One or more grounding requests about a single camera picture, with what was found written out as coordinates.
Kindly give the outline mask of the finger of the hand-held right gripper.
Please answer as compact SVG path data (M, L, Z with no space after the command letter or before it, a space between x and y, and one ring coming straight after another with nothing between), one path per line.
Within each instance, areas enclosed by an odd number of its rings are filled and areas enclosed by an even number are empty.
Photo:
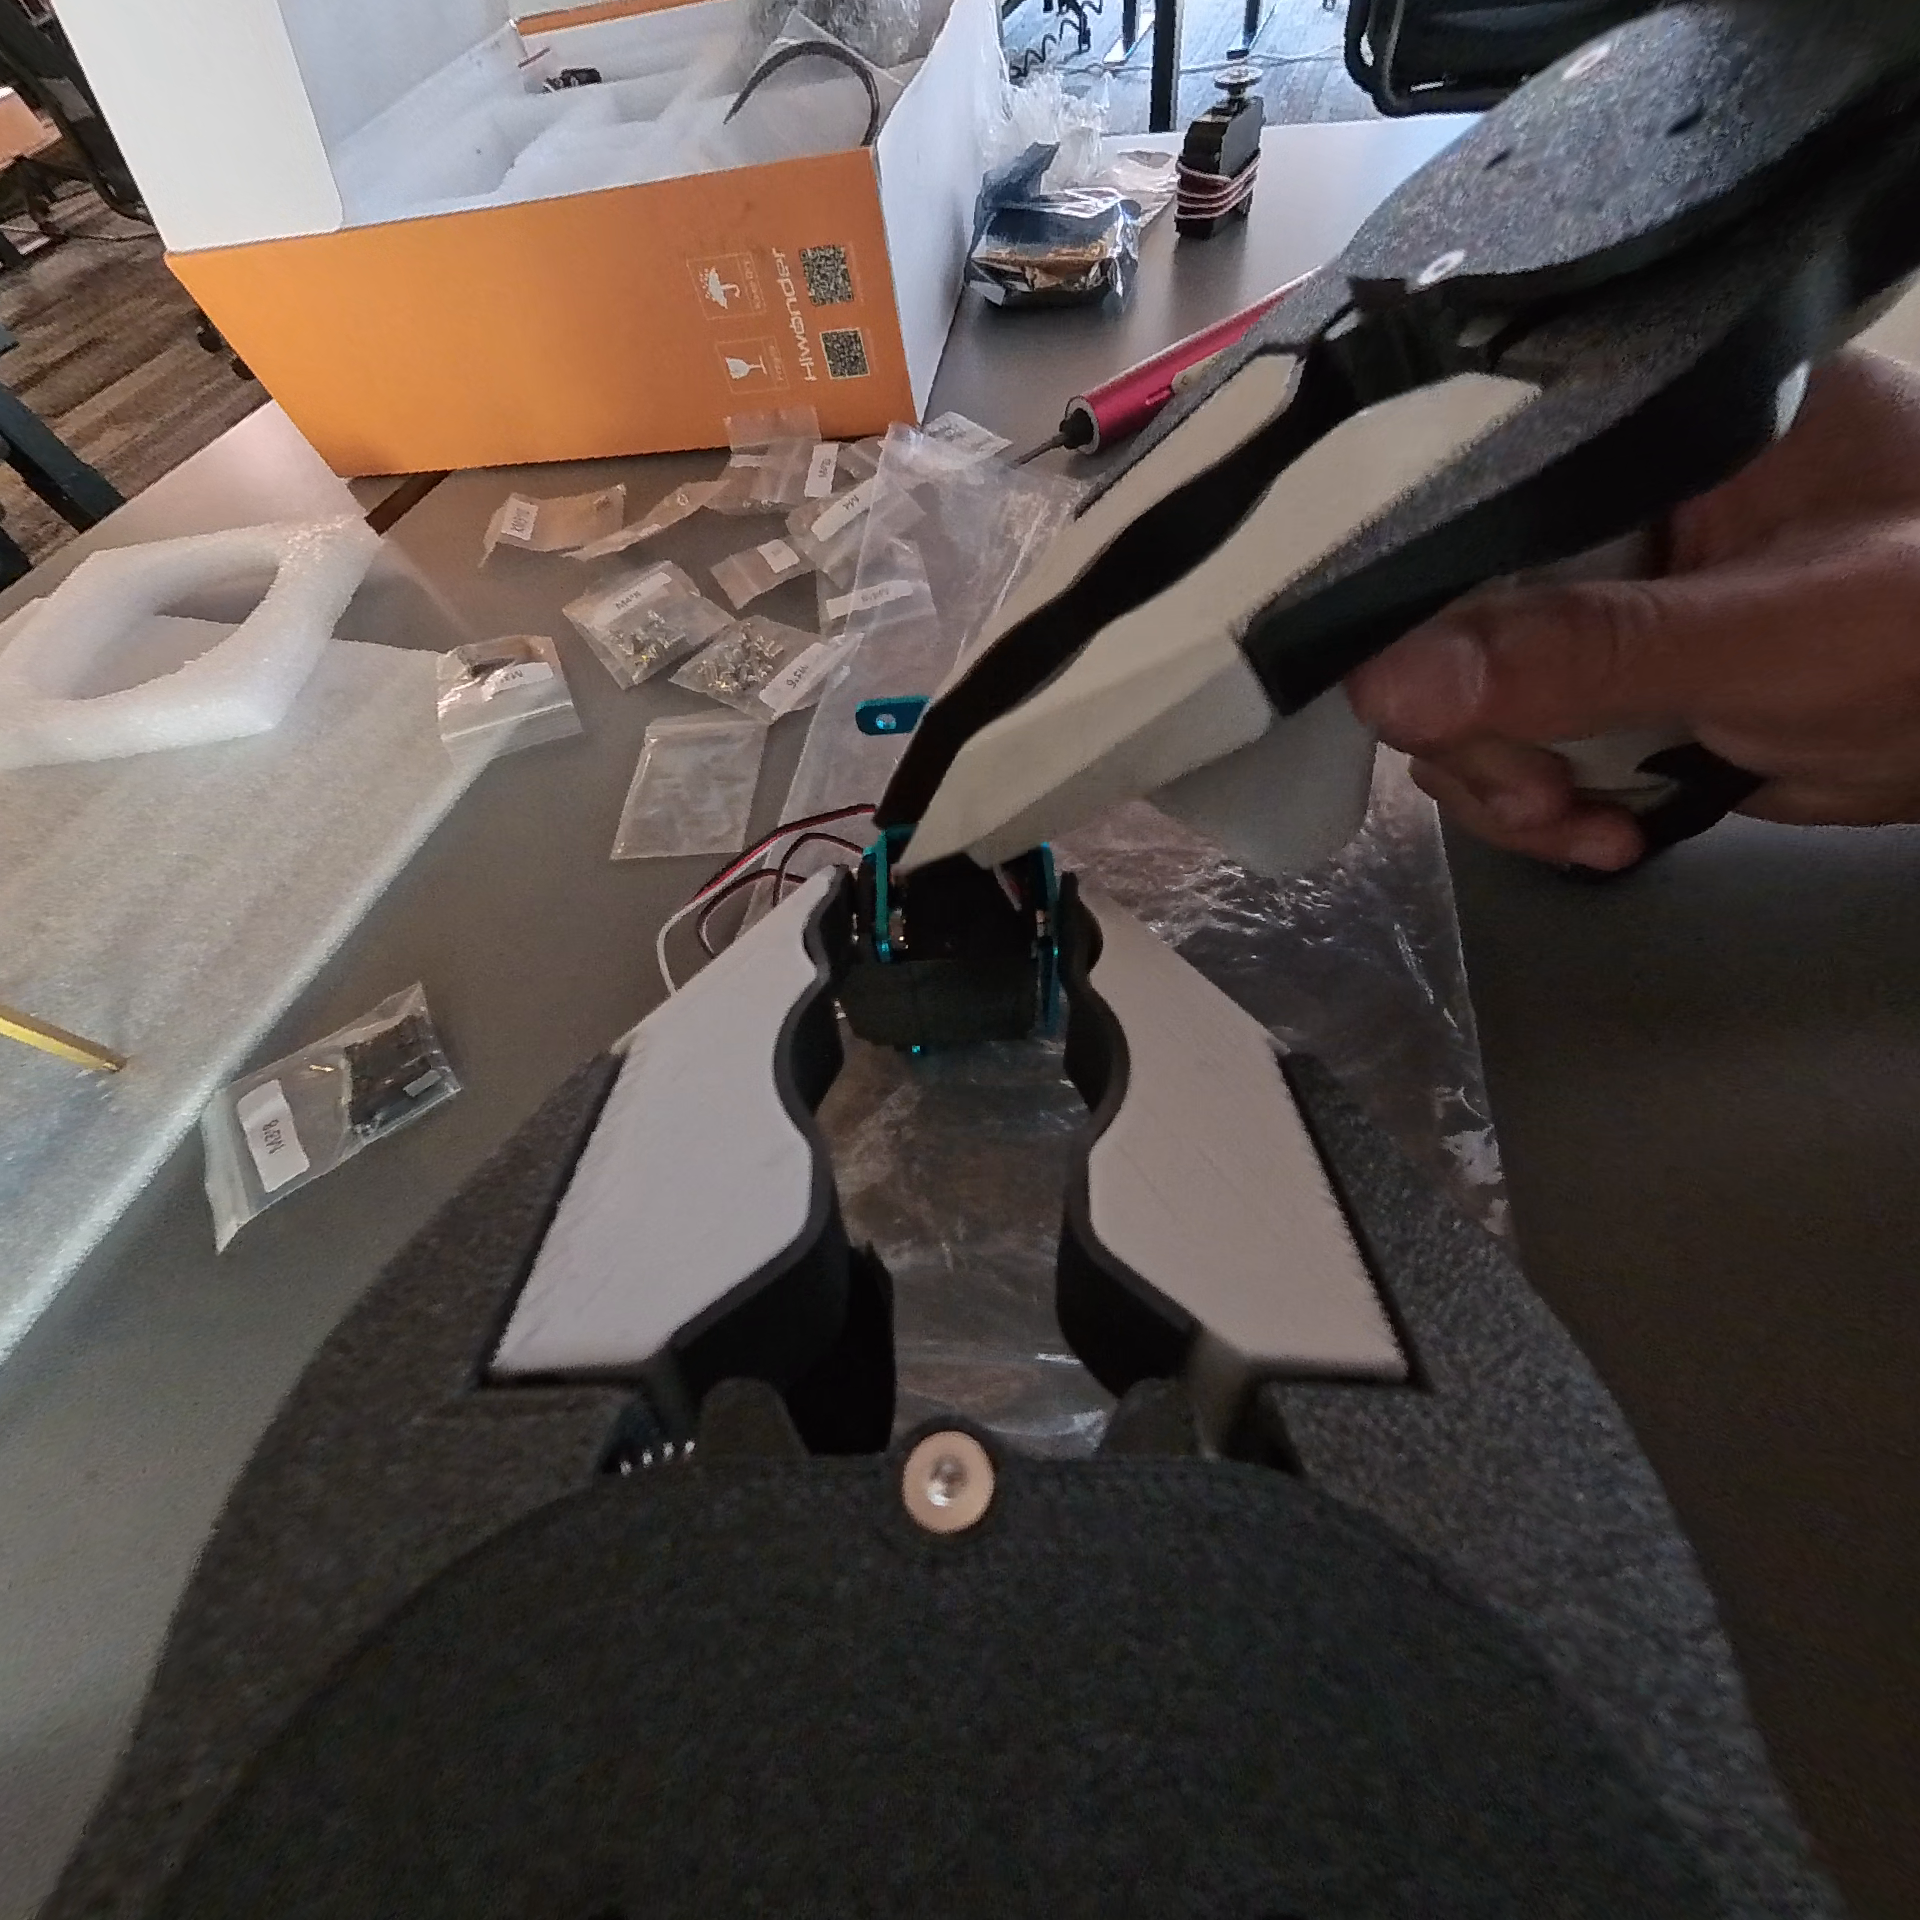
M920 828L962 747L1012 714L1117 619L1189 574L1282 461L1299 356L1259 353L1164 417L1008 593L923 710L877 804L879 828Z
M1239 649L1255 615L1534 396L1518 379L1455 373L1334 426L1210 560L959 750L916 815L903 872L1024 854L1256 741L1276 709Z

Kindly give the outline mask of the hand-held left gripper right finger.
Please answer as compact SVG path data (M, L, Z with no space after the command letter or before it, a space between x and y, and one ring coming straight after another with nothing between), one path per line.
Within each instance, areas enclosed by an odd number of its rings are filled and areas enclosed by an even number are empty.
M1115 899L1062 889L1056 1321L1115 1397L1175 1384L1198 1443L1290 1460L1271 1388L1413 1366L1265 1029Z

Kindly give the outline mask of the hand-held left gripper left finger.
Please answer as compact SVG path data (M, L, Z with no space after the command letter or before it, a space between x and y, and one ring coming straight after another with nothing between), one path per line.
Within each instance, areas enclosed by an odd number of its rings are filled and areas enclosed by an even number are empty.
M632 1035L493 1378L800 1380L840 1333L814 1111L840 877L806 879Z

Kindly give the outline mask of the black servo with blue mount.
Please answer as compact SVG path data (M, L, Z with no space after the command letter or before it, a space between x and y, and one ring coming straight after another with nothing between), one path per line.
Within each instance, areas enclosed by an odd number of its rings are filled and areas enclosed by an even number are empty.
M908 840L908 828L882 830L853 877L836 990L850 1029L910 1054L1048 1035L1059 1005L1053 851L904 872Z

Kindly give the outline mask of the person's right hand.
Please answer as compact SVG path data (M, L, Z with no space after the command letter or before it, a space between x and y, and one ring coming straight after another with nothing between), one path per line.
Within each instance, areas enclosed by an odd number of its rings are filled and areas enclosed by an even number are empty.
M1672 512L1643 581L1463 598L1347 678L1356 718L1490 847L1617 872L1643 830L1553 744L1674 728L1760 777L1751 817L1916 817L1916 386L1846 348L1791 429Z

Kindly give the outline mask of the red electric screwdriver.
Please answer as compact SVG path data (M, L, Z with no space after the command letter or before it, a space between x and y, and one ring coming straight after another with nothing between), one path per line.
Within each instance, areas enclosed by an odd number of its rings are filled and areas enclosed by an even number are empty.
M1021 469L1055 449L1094 454L1107 445L1137 435L1198 371L1231 350L1265 312L1307 283L1313 271L1294 277L1261 295L1245 310L1173 341L1156 355L1067 400L1063 413L1049 437L1015 459Z

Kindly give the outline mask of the large clear plastic bag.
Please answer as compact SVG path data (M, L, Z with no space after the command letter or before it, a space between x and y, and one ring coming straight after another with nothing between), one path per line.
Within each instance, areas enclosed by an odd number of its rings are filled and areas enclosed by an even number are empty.
M1282 883L1129 804L1056 862L1107 892L1321 1061L1451 1206L1508 1233L1451 877L1403 758L1375 758L1362 833ZM819 1123L845 1231L894 1284L895 1432L959 1415L1034 1452L1090 1452L1111 1397L1056 1331L1055 1243L1074 1130L1059 1037L910 1055L840 1025Z

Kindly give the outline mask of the dark packet of parts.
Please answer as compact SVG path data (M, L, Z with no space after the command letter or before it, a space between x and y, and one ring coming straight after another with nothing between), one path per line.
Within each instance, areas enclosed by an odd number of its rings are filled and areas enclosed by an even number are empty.
M1044 185L1056 142L1030 142L985 175L966 285L1002 310L1103 308L1134 293L1141 232L1173 200L1173 157L1124 150L1087 180Z

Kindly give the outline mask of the black office chair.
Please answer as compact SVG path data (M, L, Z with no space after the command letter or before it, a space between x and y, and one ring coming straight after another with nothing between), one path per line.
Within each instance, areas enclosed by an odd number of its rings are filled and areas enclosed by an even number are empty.
M1477 113L1653 3L1349 3L1345 70L1389 118Z

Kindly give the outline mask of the clear bag with black parts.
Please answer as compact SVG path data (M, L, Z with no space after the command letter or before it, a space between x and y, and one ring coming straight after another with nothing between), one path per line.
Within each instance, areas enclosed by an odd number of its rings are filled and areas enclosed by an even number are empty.
M213 1249L457 1088L419 984L222 1087L201 1114Z

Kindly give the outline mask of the pile of small screw bags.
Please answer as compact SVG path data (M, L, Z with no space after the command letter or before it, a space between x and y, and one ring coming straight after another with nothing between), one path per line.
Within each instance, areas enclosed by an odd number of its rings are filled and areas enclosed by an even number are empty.
M484 549L530 538L581 508L575 563L630 567L562 608L621 690L659 683L703 702L649 723L611 858L750 851L765 741L787 716L807 741L771 847L875 834L875 804L904 737L859 734L855 704L922 696L971 641L1037 548L1082 493L1059 474L1008 466L999 443L897 429L869 445L859 481L840 485L840 447L809 406L726 420L731 453L712 483L683 485L640 520L596 533L620 487L576 500L510 494Z

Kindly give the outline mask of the white foam sheet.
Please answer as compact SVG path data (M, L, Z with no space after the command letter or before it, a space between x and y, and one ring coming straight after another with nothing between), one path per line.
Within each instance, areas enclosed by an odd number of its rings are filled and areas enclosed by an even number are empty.
M200 657L265 581L181 595L80 695ZM273 732L5 770L5 1005L125 1057L5 1041L5 1353L478 773L436 732L435 655L339 637L345 615Z

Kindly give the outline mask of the white foam box insert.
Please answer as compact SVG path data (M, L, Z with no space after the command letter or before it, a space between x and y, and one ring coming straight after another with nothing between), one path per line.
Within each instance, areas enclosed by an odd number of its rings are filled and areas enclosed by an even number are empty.
M326 135L345 228L869 148L947 6L503 18Z

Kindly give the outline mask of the orange cardboard box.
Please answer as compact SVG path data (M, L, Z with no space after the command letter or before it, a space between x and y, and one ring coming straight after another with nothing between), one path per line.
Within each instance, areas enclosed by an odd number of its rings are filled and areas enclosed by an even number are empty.
M55 6L190 298L336 474L697 449L922 417L983 176L992 6L869 148L345 228L326 135L503 18L673 6Z

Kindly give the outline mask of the white foam frame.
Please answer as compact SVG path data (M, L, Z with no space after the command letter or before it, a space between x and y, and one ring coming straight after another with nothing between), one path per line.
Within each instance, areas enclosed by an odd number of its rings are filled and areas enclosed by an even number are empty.
M318 668L374 555L360 516L241 525L90 555L35 602L2 659L2 769L95 763L273 732ZM181 598L265 570L258 605L215 645L137 685L86 676Z

